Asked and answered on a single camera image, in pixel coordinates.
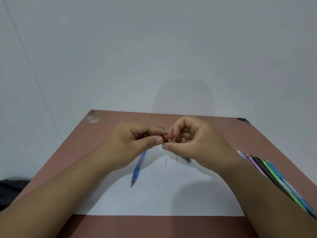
white sheet of paper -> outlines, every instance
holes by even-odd
[[[120,216],[244,216],[236,197],[215,172],[156,146],[109,174],[75,214]]]

forearm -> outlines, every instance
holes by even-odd
[[[317,237],[317,222],[245,160],[219,175],[260,237]]]
[[[110,168],[98,149],[81,157],[0,213],[0,237],[55,237]]]

person's left arm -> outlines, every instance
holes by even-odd
[[[160,127],[118,124],[99,146],[0,213],[0,237],[55,237],[80,202],[110,172],[163,143]]]

brown table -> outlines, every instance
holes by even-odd
[[[89,122],[88,116],[100,118]],[[90,111],[30,181],[20,196],[88,153],[120,121],[143,120],[170,127],[180,115]],[[317,187],[255,127],[236,118],[200,118],[212,123],[237,150],[271,161],[317,210]],[[247,217],[235,216],[85,216],[73,215],[58,237],[257,237]]]

person's right arm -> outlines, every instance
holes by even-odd
[[[228,144],[209,123],[184,116],[168,130],[163,149],[218,173],[259,237],[317,237],[317,222]]]

